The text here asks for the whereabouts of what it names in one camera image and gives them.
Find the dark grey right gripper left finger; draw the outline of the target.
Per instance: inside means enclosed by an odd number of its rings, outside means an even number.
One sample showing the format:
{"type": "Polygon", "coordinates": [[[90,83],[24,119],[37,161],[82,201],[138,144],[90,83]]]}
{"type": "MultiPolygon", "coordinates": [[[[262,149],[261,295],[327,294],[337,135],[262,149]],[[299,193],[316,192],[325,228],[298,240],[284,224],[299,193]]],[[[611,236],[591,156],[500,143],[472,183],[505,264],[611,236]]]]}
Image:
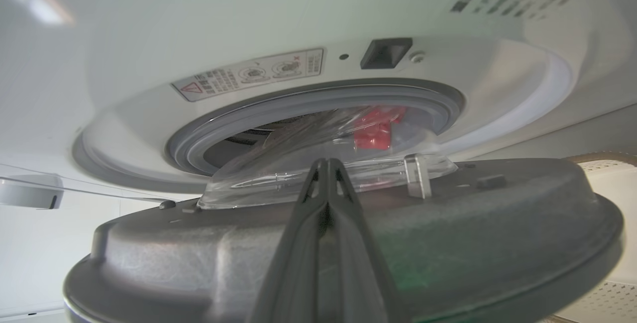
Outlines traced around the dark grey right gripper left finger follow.
{"type": "Polygon", "coordinates": [[[317,323],[321,227],[326,218],[328,163],[312,164],[262,282],[249,323],[317,323]]]}

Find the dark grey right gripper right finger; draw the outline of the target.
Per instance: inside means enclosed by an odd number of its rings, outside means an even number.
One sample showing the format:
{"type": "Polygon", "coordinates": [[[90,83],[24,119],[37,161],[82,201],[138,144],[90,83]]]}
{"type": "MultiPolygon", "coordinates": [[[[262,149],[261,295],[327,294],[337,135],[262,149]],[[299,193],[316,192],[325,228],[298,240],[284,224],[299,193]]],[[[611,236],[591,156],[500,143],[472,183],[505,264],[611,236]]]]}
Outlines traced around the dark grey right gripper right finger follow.
{"type": "Polygon", "coordinates": [[[401,323],[398,289],[336,158],[327,161],[327,209],[336,232],[342,323],[401,323]]]}

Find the round dark washing machine door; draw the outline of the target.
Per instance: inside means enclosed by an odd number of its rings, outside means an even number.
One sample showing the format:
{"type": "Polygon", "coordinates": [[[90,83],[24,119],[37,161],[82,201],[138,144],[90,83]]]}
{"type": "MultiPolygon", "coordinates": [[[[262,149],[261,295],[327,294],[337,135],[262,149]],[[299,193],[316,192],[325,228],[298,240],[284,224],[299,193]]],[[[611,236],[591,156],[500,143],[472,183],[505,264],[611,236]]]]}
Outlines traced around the round dark washing machine door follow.
{"type": "MultiPolygon", "coordinates": [[[[401,323],[533,323],[596,287],[624,250],[624,217],[583,169],[555,158],[460,162],[408,182],[355,184],[398,289],[401,323]]],[[[249,323],[309,169],[282,191],[163,202],[94,232],[62,286],[72,323],[249,323]]],[[[336,232],[326,207],[317,323],[343,323],[336,232]]]]}

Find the red and white jersey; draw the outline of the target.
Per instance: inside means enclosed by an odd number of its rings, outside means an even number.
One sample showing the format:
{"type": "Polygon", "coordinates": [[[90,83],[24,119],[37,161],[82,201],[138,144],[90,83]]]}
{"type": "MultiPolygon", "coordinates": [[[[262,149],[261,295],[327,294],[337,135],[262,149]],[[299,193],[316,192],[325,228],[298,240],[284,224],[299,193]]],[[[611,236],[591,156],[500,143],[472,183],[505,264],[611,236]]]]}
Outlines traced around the red and white jersey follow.
{"type": "Polygon", "coordinates": [[[353,124],[353,141],[356,148],[365,150],[389,150],[392,141],[392,124],[400,123],[407,112],[404,106],[373,106],[353,124]]]}

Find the cream perforated laundry basket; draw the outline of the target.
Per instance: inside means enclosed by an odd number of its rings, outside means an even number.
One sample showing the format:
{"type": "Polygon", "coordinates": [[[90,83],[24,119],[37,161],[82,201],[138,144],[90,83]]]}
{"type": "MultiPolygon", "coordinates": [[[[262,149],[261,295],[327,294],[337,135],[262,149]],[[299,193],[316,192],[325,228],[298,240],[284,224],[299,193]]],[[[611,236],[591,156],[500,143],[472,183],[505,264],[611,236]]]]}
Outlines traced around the cream perforated laundry basket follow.
{"type": "Polygon", "coordinates": [[[594,192],[624,217],[624,252],[605,280],[580,300],[537,323],[637,323],[637,155],[599,151],[568,157],[594,192]]]}

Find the white front-load washing machine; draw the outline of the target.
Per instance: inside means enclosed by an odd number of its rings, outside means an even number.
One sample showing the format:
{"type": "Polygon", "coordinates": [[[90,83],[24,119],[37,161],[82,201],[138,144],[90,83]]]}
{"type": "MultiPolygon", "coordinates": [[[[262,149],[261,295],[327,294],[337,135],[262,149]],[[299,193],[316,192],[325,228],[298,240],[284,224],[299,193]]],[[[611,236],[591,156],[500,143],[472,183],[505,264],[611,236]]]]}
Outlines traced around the white front-load washing machine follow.
{"type": "Polygon", "coordinates": [[[0,0],[0,173],[182,198],[187,122],[391,76],[464,94],[456,158],[637,153],[637,0],[0,0]]]}

